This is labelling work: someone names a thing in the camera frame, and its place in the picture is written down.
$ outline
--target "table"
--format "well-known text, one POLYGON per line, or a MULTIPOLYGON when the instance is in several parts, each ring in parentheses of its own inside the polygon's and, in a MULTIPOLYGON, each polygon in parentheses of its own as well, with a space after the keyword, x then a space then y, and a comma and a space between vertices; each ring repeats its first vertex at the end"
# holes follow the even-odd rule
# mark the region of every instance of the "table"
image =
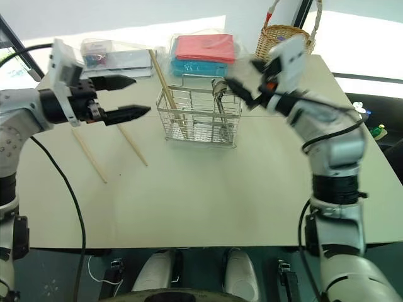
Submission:
MULTIPOLYGON (((259 76, 251 74, 256 87, 259 76)), ((308 58, 301 88, 340 105, 349 101, 323 60, 308 58)), ((87 231, 87 248, 296 245, 297 222, 311 192, 311 173, 301 139, 282 116, 244 109, 236 148, 164 139, 155 101, 156 77, 122 91, 99 92, 107 109, 149 104, 152 111, 124 127, 149 166, 116 126, 82 125, 104 184, 68 124, 36 137, 54 155, 74 188, 87 231)), ((360 173, 368 243, 403 240, 403 187, 368 135, 360 173)), ((20 213, 27 215, 31 246, 78 248, 81 232, 72 199, 48 158, 31 141, 18 170, 20 213)))

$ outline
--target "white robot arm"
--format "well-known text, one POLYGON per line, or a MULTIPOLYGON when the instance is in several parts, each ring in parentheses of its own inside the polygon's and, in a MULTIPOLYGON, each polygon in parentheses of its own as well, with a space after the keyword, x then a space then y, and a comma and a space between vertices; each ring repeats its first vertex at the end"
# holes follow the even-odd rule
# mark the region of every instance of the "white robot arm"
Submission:
POLYGON ((305 67, 304 41, 295 36, 271 50, 272 61, 254 61, 263 74, 262 93, 253 99, 235 79, 229 87, 250 109, 261 105, 287 117, 305 141, 302 150, 312 169, 310 214, 305 218, 307 250, 321 260, 322 301, 402 302, 382 272, 363 258, 361 197, 358 169, 365 134, 358 114, 332 105, 326 98, 297 85, 305 67))
POLYGON ((54 124, 103 121, 113 125, 141 117, 150 110, 130 105, 106 112, 95 101, 97 90, 122 89, 135 80, 123 76, 80 80, 82 63, 71 47, 56 39, 50 55, 51 89, 0 91, 0 301, 18 301, 13 261, 29 251, 28 220, 19 215, 16 171, 21 149, 34 134, 54 124))

